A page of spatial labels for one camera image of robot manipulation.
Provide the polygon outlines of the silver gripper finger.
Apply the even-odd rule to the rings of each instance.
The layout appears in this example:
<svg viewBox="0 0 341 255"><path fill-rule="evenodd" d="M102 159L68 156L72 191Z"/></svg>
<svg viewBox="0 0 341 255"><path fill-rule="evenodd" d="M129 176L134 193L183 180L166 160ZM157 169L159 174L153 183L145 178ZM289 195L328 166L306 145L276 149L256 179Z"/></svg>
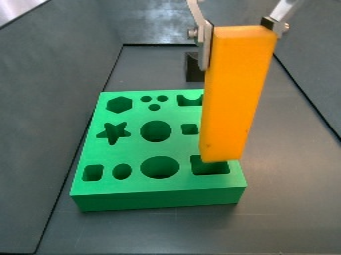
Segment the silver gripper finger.
<svg viewBox="0 0 341 255"><path fill-rule="evenodd" d="M280 0L272 13L261 19L261 25L281 36L289 30L288 20L302 5L304 0Z"/></svg>
<svg viewBox="0 0 341 255"><path fill-rule="evenodd" d="M199 47L198 65L199 68L206 71L210 64L211 36L214 26L202 14L198 0L186 0L186 3L195 22L195 27L187 29L187 37L195 40Z"/></svg>

